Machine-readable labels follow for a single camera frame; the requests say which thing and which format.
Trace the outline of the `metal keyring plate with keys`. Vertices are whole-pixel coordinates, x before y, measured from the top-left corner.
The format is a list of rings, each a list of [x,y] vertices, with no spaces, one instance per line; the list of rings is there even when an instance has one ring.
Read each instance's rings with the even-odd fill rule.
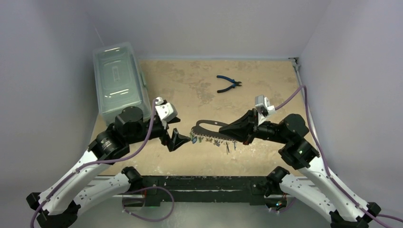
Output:
[[[202,141],[206,141],[218,147],[220,147],[221,145],[225,145],[227,154],[231,152],[230,147],[232,147],[233,150],[236,151],[237,143],[233,138],[221,134],[218,130],[209,130],[203,125],[211,125],[221,128],[227,126],[228,124],[215,120],[198,120],[196,124],[191,128],[190,132],[190,138],[193,144],[195,144],[196,142],[201,143]]]

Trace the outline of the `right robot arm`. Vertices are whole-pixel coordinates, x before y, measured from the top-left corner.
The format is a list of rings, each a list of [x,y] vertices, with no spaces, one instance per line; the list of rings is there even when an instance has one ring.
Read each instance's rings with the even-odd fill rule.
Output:
[[[308,132],[299,114],[290,114],[280,123],[261,122],[256,109],[219,129],[219,133],[244,145],[256,138],[283,144],[279,150],[282,160],[314,184],[301,184],[289,171],[277,167],[267,176],[268,193],[283,191],[294,196],[324,217],[332,228],[369,227],[381,208],[353,193],[325,166],[319,151],[305,139]]]

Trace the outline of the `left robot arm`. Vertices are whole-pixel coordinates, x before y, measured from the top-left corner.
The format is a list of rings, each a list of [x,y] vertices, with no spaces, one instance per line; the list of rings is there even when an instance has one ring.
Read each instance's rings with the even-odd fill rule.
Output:
[[[30,226],[67,228],[85,211],[109,197],[126,192],[146,193],[143,178],[134,167],[126,167],[93,187],[87,185],[113,164],[131,159],[131,144],[140,143],[145,147],[149,140],[158,138],[173,152],[188,143],[190,138],[179,134],[177,129],[168,134],[169,124],[179,121],[175,107],[168,102],[153,106],[148,121],[144,120],[141,108],[124,108],[62,178],[47,190],[27,196],[27,203],[34,210]]]

